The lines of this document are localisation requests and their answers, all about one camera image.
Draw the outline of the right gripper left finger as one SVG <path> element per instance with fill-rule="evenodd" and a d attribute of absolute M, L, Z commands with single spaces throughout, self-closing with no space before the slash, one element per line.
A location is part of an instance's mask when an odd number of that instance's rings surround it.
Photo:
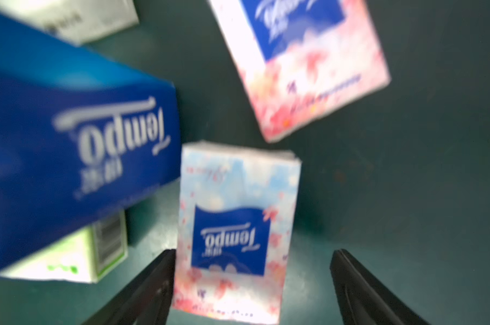
<path fill-rule="evenodd" d="M 173 298 L 176 250 L 167 249 L 85 324 L 165 324 Z"/>

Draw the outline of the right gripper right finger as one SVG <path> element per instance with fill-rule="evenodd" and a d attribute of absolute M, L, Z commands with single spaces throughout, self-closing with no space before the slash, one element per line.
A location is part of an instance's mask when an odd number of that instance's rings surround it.
<path fill-rule="evenodd" d="M 427 324 L 345 249 L 330 263 L 344 324 Z"/>

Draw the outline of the pink tempo pack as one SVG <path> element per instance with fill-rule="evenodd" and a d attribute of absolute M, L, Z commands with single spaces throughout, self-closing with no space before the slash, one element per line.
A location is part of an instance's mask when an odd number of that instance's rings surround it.
<path fill-rule="evenodd" d="M 279 323 L 301 165 L 289 150 L 183 146 L 174 309 Z"/>
<path fill-rule="evenodd" d="M 266 142 L 390 84 L 365 1 L 211 1 Z"/>

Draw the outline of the green tissue pack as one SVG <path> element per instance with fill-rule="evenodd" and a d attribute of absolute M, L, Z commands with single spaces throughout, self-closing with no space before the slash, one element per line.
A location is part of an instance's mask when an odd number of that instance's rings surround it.
<path fill-rule="evenodd" d="M 139 24 L 133 1 L 0 1 L 0 13 L 77 46 Z"/>
<path fill-rule="evenodd" d="M 0 277 L 97 283 L 128 256 L 125 211 L 69 234 L 0 270 Z"/>

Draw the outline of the dark blue Tempo pack upright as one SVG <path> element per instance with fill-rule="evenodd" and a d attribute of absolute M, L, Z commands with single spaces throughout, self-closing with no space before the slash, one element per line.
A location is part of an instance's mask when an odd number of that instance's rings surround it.
<path fill-rule="evenodd" d="M 0 13 L 0 271 L 179 177 L 170 81 Z"/>

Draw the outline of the green tissue pack far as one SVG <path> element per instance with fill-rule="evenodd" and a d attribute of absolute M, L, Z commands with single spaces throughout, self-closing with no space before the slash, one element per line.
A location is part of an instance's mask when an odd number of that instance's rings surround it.
<path fill-rule="evenodd" d="M 0 13 L 77 46 L 139 24 L 133 1 L 0 1 Z"/>

